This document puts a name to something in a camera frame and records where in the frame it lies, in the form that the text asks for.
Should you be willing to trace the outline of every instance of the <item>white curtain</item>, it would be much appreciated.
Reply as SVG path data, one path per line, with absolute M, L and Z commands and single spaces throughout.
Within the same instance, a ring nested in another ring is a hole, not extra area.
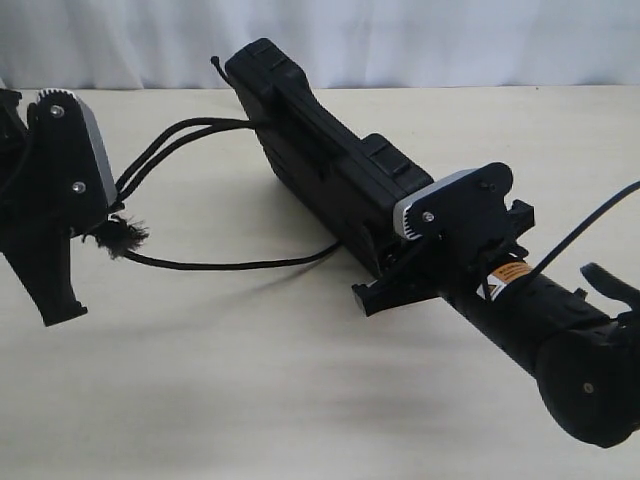
M 637 0 L 0 0 L 0 83 L 223 87 L 262 36 L 315 87 L 640 83 Z

